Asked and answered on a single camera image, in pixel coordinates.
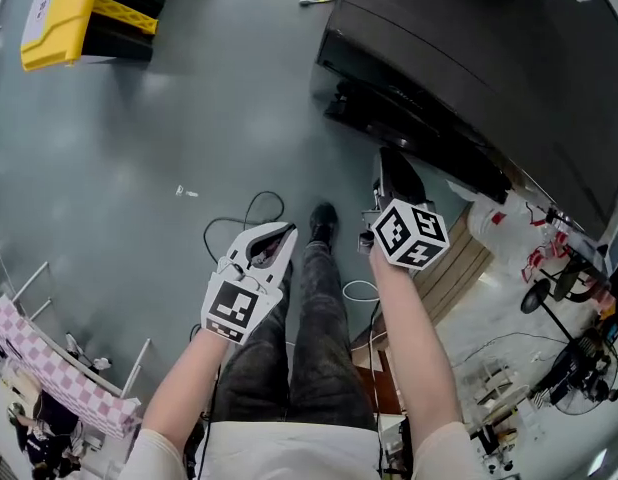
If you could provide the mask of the white metal table frame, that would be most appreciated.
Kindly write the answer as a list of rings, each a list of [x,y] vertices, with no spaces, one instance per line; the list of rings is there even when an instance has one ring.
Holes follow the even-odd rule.
[[[48,297],[47,300],[32,314],[29,315],[24,306],[21,304],[20,300],[24,293],[30,288],[37,278],[43,273],[50,272],[50,265],[47,261],[42,263],[38,269],[26,280],[26,282],[15,292],[13,298],[11,299],[12,303],[22,315],[22,318],[29,324],[29,326],[40,336],[40,338],[56,353],[58,353],[66,362],[75,367],[78,371],[80,371],[87,378],[92,380],[98,386],[100,386],[105,391],[112,394],[114,397],[126,399],[129,397],[136,380],[142,371],[142,362],[145,358],[145,355],[149,349],[151,344],[151,339],[147,338],[140,349],[140,352],[130,370],[129,375],[127,376],[125,383],[122,387],[119,387],[110,381],[106,380],[99,374],[91,371],[85,363],[82,363],[80,360],[74,358],[70,355],[60,344],[54,341],[50,336],[48,336],[36,323],[35,320],[50,306],[53,305],[53,299]]]

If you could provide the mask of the light wooden stool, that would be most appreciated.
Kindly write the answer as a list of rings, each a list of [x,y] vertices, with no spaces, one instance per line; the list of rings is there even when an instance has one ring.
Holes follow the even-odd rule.
[[[504,410],[524,397],[530,389],[519,373],[501,360],[483,362],[480,365],[478,384],[473,398],[480,417],[488,417]]]

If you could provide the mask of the black bin base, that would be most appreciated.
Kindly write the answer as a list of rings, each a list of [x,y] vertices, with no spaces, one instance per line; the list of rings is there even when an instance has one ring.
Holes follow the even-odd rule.
[[[166,0],[111,0],[152,19],[158,19]],[[82,46],[83,56],[149,62],[155,34],[137,25],[92,11]]]

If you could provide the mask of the black floor fan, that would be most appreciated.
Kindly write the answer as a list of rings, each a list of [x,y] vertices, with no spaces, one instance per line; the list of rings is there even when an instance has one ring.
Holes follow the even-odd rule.
[[[521,302],[524,314],[543,309],[566,338],[548,373],[531,388],[529,399],[537,409],[551,406],[568,416],[587,414],[606,401],[618,399],[614,388],[618,373],[615,349],[594,328],[578,337],[572,335],[547,306],[550,293],[550,281],[541,279]]]

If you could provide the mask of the black machine housing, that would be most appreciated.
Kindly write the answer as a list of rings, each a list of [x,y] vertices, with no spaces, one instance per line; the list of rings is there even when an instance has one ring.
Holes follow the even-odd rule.
[[[337,0],[320,65],[422,102],[499,150],[599,239],[618,204],[618,16],[609,0]]]

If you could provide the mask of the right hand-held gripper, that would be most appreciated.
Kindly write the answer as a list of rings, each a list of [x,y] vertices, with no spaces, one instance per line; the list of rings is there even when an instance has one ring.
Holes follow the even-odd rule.
[[[422,271],[450,246],[444,219],[400,152],[382,147],[379,158],[379,179],[372,185],[375,206],[362,213],[365,230],[358,252],[368,255],[377,245],[390,264]]]

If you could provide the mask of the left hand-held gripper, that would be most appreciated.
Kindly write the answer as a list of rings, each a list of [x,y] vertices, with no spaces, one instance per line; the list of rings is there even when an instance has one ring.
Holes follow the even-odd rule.
[[[201,329],[244,345],[281,301],[279,288],[298,239],[292,223],[276,221],[241,232],[214,272],[201,308]],[[245,270],[264,270],[264,281]]]

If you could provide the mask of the person's left forearm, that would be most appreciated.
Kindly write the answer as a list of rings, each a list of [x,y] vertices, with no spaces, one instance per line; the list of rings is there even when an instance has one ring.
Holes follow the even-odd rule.
[[[183,451],[211,397],[228,346],[229,342],[217,334],[199,331],[154,393],[142,427]]]

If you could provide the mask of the pink checkered table cloth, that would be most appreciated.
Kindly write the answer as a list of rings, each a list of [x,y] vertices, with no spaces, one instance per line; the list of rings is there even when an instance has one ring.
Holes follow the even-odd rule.
[[[43,391],[106,435],[122,439],[140,422],[138,399],[115,395],[64,358],[7,297],[0,298],[0,347]]]

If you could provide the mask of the black chair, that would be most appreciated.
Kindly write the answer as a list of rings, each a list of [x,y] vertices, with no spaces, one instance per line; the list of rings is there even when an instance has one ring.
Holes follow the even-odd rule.
[[[541,268],[540,273],[549,280],[549,295],[556,301],[568,300],[581,304],[604,295],[610,282],[588,261],[572,256],[556,273]]]

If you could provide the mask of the person's black right shoe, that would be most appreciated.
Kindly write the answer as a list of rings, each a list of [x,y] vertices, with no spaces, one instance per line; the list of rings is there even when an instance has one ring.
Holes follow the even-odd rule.
[[[338,223],[337,212],[331,203],[322,202],[318,204],[310,216],[310,242],[320,242],[331,247]]]

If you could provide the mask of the person's white shirt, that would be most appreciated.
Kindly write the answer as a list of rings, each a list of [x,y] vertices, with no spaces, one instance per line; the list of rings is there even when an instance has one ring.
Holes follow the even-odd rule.
[[[487,480],[461,423],[425,439],[412,480]],[[374,431],[289,422],[218,422],[200,480],[380,480]],[[142,430],[118,480],[188,480],[182,458],[162,435]]]

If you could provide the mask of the person's dark grey trousers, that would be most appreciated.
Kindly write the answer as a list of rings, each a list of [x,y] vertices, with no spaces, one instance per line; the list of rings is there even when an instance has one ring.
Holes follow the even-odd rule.
[[[373,431],[372,404],[350,353],[340,275],[329,246],[303,254],[300,327],[286,351],[290,281],[283,298],[231,357],[218,384],[214,422],[276,422]]]

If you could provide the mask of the slatted wooden crate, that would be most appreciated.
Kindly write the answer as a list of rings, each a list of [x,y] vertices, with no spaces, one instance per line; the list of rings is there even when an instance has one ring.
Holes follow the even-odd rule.
[[[450,248],[432,266],[413,275],[434,325],[449,314],[493,261],[492,253],[469,231],[469,210],[467,207],[450,228]]]

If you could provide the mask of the person's right forearm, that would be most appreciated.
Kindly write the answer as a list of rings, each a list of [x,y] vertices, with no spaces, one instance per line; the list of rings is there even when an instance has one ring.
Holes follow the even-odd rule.
[[[461,420],[455,377],[409,273],[390,264],[377,245],[369,261],[412,444],[419,446],[438,429]]]

